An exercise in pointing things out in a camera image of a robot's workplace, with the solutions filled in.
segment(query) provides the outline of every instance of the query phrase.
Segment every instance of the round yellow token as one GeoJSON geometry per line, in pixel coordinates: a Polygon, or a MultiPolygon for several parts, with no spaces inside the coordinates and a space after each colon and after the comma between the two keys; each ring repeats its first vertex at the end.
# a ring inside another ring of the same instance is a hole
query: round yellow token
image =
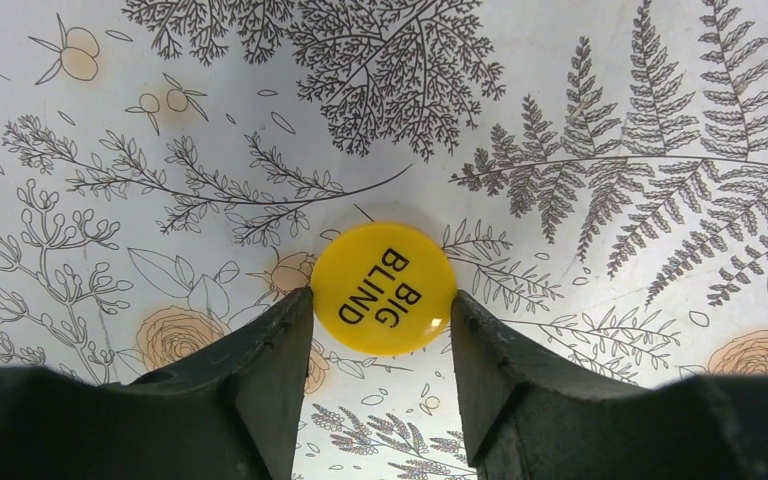
{"type": "Polygon", "coordinates": [[[449,324],[457,293],[443,250],[419,230],[374,222],[337,237],[311,278],[319,321],[347,347],[400,355],[429,344],[449,324]]]}

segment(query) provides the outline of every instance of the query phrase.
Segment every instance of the word big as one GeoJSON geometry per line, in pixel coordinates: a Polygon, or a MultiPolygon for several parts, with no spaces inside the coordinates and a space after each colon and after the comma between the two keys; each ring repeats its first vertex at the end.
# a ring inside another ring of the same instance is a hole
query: word big
{"type": "Polygon", "coordinates": [[[403,271],[408,264],[410,261],[407,258],[388,248],[381,256],[381,262],[373,266],[358,285],[358,295],[349,295],[349,299],[340,306],[340,319],[350,325],[356,325],[366,317],[366,312],[378,307],[379,299],[386,299],[386,303],[381,302],[384,306],[375,309],[374,318],[383,324],[393,322],[390,328],[395,328],[399,324],[399,312],[408,313],[409,307],[416,305],[422,298],[422,294],[408,284],[397,283],[396,274],[403,271]]]}

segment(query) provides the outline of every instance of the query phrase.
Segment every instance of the yellow button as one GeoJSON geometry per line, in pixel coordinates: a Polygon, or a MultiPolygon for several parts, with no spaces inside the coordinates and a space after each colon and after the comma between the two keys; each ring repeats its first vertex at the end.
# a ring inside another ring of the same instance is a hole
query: yellow button
{"type": "Polygon", "coordinates": [[[429,344],[449,324],[457,292],[443,250],[419,230],[374,222],[335,239],[311,278],[319,321],[347,347],[400,355],[429,344]]]}

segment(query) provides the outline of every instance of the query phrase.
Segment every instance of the patterned surface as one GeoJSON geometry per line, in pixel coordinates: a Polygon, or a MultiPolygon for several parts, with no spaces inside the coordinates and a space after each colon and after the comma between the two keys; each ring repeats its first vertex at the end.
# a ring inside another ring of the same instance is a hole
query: patterned surface
{"type": "MultiPolygon", "coordinates": [[[[129,382],[397,220],[601,374],[768,374],[768,2],[680,3],[0,1],[0,365],[129,382]]],[[[474,478],[449,349],[317,326],[296,478],[474,478]]]]}

